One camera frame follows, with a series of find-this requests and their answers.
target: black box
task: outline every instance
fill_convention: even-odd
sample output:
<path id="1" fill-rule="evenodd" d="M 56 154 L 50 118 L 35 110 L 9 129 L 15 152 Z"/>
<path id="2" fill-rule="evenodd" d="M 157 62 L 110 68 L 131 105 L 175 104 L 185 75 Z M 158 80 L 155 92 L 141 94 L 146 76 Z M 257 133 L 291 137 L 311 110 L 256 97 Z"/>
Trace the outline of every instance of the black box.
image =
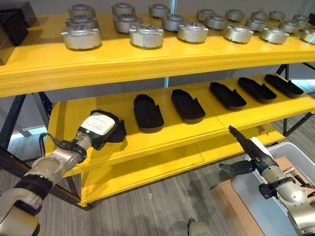
<path id="1" fill-rule="evenodd" d="M 0 27 L 0 65 L 5 65 L 11 56 L 14 45 L 10 40 L 9 34 Z"/>
<path id="2" fill-rule="evenodd" d="M 37 18 L 29 1 L 0 3 L 0 12 L 18 11 L 26 27 L 31 27 Z"/>
<path id="3" fill-rule="evenodd" d="M 17 11 L 0 13 L 0 25 L 9 33 L 11 41 L 16 46 L 20 45 L 29 33 Z"/>

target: shelf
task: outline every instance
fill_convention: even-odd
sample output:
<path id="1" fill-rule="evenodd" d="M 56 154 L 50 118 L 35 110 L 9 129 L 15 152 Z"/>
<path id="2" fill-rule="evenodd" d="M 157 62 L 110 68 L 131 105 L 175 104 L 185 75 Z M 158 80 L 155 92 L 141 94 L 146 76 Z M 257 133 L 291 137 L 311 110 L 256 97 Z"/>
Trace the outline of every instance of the shelf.
<path id="1" fill-rule="evenodd" d="M 160 20 L 140 14 L 145 23 Z M 180 42 L 165 32 L 163 47 L 141 50 L 132 47 L 129 35 L 114 31 L 112 15 L 97 14 L 103 45 L 74 52 L 63 43 L 61 31 L 68 15 L 38 16 L 37 26 L 0 67 L 0 97 L 37 91 L 186 75 L 244 67 L 313 61 L 315 46 L 290 36 L 283 45 L 266 43 L 255 34 L 246 44 L 225 40 L 209 30 L 203 44 Z M 186 15 L 195 20 L 195 15 Z"/>
<path id="2" fill-rule="evenodd" d="M 272 125 L 264 125 L 264 128 L 268 135 L 261 135 L 257 127 L 247 129 L 243 134 L 248 138 L 256 136 L 265 145 L 284 139 L 284 136 Z M 227 134 L 196 145 L 178 147 L 124 163 L 97 168 L 82 174 L 80 205 L 85 206 L 89 202 L 242 152 L 235 138 Z"/>
<path id="3" fill-rule="evenodd" d="M 250 78 L 262 83 L 264 75 Z M 218 82 L 228 85 L 229 88 L 236 88 L 247 101 L 245 108 L 237 112 L 225 109 L 209 92 L 209 82 L 69 100 L 54 104 L 48 131 L 58 140 L 73 139 L 78 127 L 89 116 L 90 111 L 95 109 L 109 111 L 125 120 L 127 130 L 124 142 L 107 143 L 100 151 L 90 148 L 87 159 L 75 166 L 65 176 L 221 136 L 228 133 L 229 125 L 242 130 L 304 112 L 315 113 L 315 100 L 307 94 L 291 99 L 267 85 L 278 97 L 270 104 L 261 104 L 237 86 L 237 78 Z M 206 117 L 202 122 L 194 125 L 183 123 L 171 101 L 173 89 L 183 89 L 188 91 L 193 98 L 198 98 L 206 112 Z M 141 133 L 137 126 L 133 113 L 133 100 L 141 93 L 148 94 L 156 104 L 160 105 L 165 124 L 163 129 L 157 133 Z M 50 140 L 47 141 L 46 148 L 47 153 L 53 151 L 54 147 Z"/>

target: white label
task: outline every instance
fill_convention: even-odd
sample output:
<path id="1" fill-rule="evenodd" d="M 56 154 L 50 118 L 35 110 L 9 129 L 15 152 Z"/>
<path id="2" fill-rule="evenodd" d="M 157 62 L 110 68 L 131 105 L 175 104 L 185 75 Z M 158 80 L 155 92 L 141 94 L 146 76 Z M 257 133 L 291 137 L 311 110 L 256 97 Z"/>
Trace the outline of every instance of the white label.
<path id="1" fill-rule="evenodd" d="M 90 130 L 96 134 L 107 134 L 115 125 L 115 121 L 101 113 L 95 112 L 89 116 L 81 125 L 81 127 Z"/>

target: plastic container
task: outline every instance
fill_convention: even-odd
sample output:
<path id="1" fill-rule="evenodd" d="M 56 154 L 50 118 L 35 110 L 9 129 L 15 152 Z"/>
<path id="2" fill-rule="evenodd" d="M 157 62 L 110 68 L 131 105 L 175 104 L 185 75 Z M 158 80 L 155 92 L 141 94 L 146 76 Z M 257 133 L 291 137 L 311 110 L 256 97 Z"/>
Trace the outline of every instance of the plastic container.
<path id="1" fill-rule="evenodd" d="M 175 89 L 172 92 L 172 101 L 181 116 L 182 120 L 187 124 L 196 124 L 203 120 L 206 113 L 198 102 L 191 95 L 181 89 Z"/>
<path id="2" fill-rule="evenodd" d="M 241 95 L 237 93 L 236 89 L 232 91 L 223 84 L 211 82 L 209 90 L 223 106 L 231 111 L 239 111 L 247 104 Z"/>
<path id="3" fill-rule="evenodd" d="M 133 101 L 134 114 L 140 130 L 144 133 L 155 133 L 163 128 L 164 120 L 154 100 L 148 95 L 140 94 Z"/>
<path id="4" fill-rule="evenodd" d="M 237 83 L 242 89 L 244 89 L 258 102 L 270 103 L 277 97 L 277 95 L 272 92 L 264 83 L 260 85 L 255 80 L 251 80 L 245 77 L 239 78 Z"/>
<path id="5" fill-rule="evenodd" d="M 298 171 L 315 183 L 315 163 L 296 145 L 282 142 L 268 148 L 274 159 L 285 156 Z M 247 209 L 266 236 L 296 235 L 287 217 L 287 210 L 275 198 L 264 199 L 258 190 L 261 183 L 267 183 L 258 171 L 236 176 L 232 181 L 234 190 L 238 193 Z"/>
<path id="6" fill-rule="evenodd" d="M 265 81 L 267 81 L 267 83 L 271 84 L 277 90 L 279 90 L 280 92 L 282 92 L 283 94 L 287 95 L 290 98 L 299 97 L 301 94 L 304 93 L 303 90 L 301 90 L 294 83 L 292 83 L 291 80 L 287 82 L 284 79 L 275 75 L 266 75 Z"/>

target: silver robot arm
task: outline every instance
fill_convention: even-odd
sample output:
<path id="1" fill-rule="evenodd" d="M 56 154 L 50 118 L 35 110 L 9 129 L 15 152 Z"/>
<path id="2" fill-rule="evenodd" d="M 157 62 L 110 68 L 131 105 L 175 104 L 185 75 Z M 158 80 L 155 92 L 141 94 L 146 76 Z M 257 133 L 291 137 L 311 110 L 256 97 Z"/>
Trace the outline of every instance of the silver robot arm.
<path id="1" fill-rule="evenodd" d="M 106 142 L 122 142 L 125 135 L 124 122 L 115 115 L 92 111 L 72 142 L 62 141 L 52 154 L 37 159 L 15 187 L 0 197 L 0 236 L 37 235 L 35 215 L 64 174 L 85 160 L 89 147 L 101 149 Z"/>

